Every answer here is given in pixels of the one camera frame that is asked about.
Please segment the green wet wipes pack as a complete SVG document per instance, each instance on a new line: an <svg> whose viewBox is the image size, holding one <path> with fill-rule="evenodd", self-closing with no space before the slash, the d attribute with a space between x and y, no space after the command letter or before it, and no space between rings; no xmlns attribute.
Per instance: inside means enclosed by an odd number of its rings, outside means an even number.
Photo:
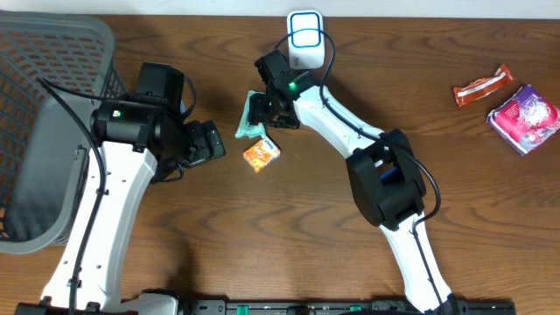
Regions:
<svg viewBox="0 0 560 315"><path fill-rule="evenodd" d="M263 92L257 92L254 90L249 90L248 91L248 95L244 104L244 108L241 114L241 120L239 123L239 126L237 128L237 131L235 132L235 137L236 138L243 138L243 137L248 137L248 138L255 138L255 137L260 137L260 138L265 138L266 135L266 129L265 126L262 123L258 123L257 125L251 125L249 123L249 106L250 106L250 101L254 96L264 96Z"/></svg>

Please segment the orange tissue pack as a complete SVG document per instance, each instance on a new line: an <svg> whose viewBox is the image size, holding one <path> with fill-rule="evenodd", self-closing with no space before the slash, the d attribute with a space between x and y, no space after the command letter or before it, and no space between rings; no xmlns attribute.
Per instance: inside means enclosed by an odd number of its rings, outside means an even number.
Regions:
<svg viewBox="0 0 560 315"><path fill-rule="evenodd" d="M242 153L243 158L254 172L260 172L280 155L279 147L267 137L261 139Z"/></svg>

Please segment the red chocolate bar wrapper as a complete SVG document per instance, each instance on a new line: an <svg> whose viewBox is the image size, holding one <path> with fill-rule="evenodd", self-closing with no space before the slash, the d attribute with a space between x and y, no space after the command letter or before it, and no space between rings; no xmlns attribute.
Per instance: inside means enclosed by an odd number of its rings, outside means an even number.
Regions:
<svg viewBox="0 0 560 315"><path fill-rule="evenodd" d="M492 76L472 81L466 87L454 87L452 91L457 105L463 107L485 98L514 81L515 77L511 74L508 67L505 64L501 64Z"/></svg>

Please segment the purple snack packet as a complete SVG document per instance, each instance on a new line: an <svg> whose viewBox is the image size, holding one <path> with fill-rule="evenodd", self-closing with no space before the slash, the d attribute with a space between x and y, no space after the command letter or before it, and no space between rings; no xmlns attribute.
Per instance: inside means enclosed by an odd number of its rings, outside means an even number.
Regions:
<svg viewBox="0 0 560 315"><path fill-rule="evenodd" d="M486 122L521 155L526 155L559 131L559 108L534 87L525 85L492 110Z"/></svg>

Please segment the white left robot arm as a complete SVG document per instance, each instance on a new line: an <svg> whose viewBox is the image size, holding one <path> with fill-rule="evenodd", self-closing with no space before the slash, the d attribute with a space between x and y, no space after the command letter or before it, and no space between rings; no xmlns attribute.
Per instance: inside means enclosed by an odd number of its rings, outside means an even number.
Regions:
<svg viewBox="0 0 560 315"><path fill-rule="evenodd" d="M100 103L84 123L60 97L42 88L72 117L90 144L87 179L63 256L36 304L20 303L16 315L187 314L176 293L145 290L122 300L123 263L137 210L150 183L172 182L173 173L221 158L226 151L215 123L191 121L184 88L193 82L178 69L143 63L136 92Z"/></svg>

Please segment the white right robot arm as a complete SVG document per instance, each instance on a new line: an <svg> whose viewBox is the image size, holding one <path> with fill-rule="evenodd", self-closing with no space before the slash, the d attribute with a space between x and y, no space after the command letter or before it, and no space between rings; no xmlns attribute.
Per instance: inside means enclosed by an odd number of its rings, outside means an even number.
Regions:
<svg viewBox="0 0 560 315"><path fill-rule="evenodd" d="M320 134L345 159L353 200L386 237L404 282L405 297L422 313L449 314L454 297L440 273L425 223L426 187L436 180L398 129L385 132L337 101L324 80L292 68L277 49L255 62L264 94L250 97L248 123Z"/></svg>

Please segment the white barcode scanner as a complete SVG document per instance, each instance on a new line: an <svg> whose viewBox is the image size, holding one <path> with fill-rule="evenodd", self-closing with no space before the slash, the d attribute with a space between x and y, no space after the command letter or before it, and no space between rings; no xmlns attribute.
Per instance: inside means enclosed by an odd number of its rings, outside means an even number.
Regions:
<svg viewBox="0 0 560 315"><path fill-rule="evenodd" d="M316 10L295 10L287 17L290 66L297 70L321 68L325 62L323 16Z"/></svg>

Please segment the grey plastic basket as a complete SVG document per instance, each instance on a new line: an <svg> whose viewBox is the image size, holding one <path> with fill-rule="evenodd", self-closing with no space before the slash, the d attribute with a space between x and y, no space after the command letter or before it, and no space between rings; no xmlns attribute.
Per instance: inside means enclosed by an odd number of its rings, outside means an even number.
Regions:
<svg viewBox="0 0 560 315"><path fill-rule="evenodd" d="M126 86L116 39L100 19L1 13L1 250L24 255L67 241L88 170L89 144L39 84L44 78L87 122L95 96Z"/></svg>

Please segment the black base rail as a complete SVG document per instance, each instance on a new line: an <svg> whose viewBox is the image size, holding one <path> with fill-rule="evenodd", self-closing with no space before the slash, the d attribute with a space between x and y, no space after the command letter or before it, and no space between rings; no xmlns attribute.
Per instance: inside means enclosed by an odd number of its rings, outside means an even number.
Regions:
<svg viewBox="0 0 560 315"><path fill-rule="evenodd" d="M16 315L62 315L67 308L54 306L51 297L37 304L19 303ZM185 315L335 315L335 314L459 314L515 315L513 302L473 302L457 300L453 295L444 303L444 310L422 313L404 300L367 302L232 302L219 299L188 300L168 290L144 290L135 299L125 301L116 311L102 311L101 305L89 302L85 310L75 314L185 314Z"/></svg>

